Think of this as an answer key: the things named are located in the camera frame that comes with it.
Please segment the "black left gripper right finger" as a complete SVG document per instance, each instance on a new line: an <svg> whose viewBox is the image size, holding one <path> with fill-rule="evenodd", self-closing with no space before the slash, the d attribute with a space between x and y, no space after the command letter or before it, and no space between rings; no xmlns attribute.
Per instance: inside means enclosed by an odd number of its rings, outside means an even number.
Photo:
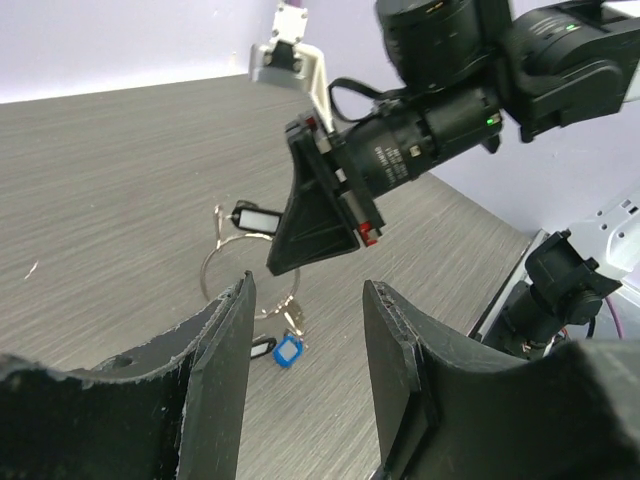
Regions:
<svg viewBox="0 0 640 480"><path fill-rule="evenodd" d="M526 361L366 281L377 479L635 479L639 345L567 343Z"/></svg>

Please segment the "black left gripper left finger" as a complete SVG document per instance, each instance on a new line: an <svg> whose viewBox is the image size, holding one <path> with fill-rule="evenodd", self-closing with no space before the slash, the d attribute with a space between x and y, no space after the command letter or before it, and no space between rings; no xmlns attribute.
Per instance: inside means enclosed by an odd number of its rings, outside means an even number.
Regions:
<svg viewBox="0 0 640 480"><path fill-rule="evenodd" d="M232 479L256 287L251 274L201 311L96 367L1 358L5 479Z"/></svg>

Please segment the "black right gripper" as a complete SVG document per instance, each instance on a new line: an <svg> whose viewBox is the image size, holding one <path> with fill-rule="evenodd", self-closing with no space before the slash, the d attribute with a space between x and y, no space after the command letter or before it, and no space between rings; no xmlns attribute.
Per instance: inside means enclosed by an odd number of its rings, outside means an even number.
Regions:
<svg viewBox="0 0 640 480"><path fill-rule="evenodd" d="M337 133L307 112L286 126L291 191L267 257L279 276L372 246L385 225L355 158Z"/></svg>

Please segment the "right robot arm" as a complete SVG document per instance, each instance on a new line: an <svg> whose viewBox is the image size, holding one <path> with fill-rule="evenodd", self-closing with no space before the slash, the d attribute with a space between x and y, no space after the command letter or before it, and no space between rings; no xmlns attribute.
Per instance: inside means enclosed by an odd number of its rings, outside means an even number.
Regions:
<svg viewBox="0 0 640 480"><path fill-rule="evenodd" d="M310 113L286 139L294 177L267 259L281 275L373 245L376 200L475 148L495 153L506 119L524 143L617 114L639 97L639 5L564 1L514 16L506 1L379 1L402 87L329 79L303 42L308 13L278 8L264 54Z"/></svg>

